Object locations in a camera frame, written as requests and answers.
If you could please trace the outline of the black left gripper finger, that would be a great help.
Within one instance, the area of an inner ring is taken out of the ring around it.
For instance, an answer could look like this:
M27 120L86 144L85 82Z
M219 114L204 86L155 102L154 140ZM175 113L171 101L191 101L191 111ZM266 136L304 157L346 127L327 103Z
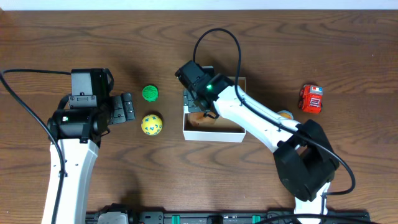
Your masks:
M123 93L121 95L121 99L123 103L124 116L126 118L126 121L135 120L136 115L134 111L134 105L132 102L132 95L130 93Z
M111 124L120 124L126 122L124 104L121 96L113 96L111 101L114 109L113 115L111 117Z

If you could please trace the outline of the brown plush toy animal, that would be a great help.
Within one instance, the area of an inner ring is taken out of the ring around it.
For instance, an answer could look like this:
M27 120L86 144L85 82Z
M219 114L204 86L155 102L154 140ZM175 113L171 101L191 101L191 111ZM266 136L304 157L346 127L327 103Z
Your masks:
M203 112L200 113L190 113L188 115L188 122L192 126L200 126L200 125L212 125L216 123L215 118L211 118L209 116L205 116Z

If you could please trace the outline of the green ridged toy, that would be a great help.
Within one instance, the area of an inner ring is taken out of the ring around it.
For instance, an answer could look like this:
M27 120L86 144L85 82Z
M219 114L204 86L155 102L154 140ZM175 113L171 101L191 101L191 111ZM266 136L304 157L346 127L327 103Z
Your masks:
M153 102L158 99L159 91L155 85L147 85L142 89L142 97L148 102Z

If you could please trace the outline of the yellow ball blue letters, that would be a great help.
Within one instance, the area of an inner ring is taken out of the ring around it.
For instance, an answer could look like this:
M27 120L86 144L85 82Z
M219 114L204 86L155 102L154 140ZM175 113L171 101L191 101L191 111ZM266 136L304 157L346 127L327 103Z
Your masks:
M148 114L142 119L141 128L146 135L155 136L161 132L163 122L159 116Z

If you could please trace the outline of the yellow rubber duck blue cap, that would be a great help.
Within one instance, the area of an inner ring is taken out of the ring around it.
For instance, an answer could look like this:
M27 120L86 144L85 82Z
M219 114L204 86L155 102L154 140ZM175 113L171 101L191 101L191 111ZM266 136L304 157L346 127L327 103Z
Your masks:
M286 119L293 119L294 116L291 112L287 111L287 110L282 110L282 111L278 111L277 112L278 115L286 118Z

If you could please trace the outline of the red toy fire truck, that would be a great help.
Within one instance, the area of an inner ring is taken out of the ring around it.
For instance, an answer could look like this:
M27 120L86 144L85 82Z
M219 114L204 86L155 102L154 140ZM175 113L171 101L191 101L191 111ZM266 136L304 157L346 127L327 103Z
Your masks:
M317 85L304 85L299 93L298 107L306 113L319 114L323 108L323 88Z

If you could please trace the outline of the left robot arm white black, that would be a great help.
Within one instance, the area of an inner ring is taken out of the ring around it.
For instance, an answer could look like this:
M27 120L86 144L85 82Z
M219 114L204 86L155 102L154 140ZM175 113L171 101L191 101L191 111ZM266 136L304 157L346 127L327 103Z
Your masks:
M84 223L90 180L101 138L109 126L135 118L132 96L107 96L97 106L87 103L95 95L64 96L48 120L54 138L50 145L51 169L42 223Z

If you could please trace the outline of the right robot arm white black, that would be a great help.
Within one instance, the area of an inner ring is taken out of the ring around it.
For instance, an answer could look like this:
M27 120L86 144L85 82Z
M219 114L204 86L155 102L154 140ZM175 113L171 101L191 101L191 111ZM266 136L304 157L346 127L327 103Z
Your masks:
M340 162L321 126L287 119L258 103L221 74L184 94L203 117L225 118L251 133L274 156L282 185L295 197L296 214L326 215L326 198Z

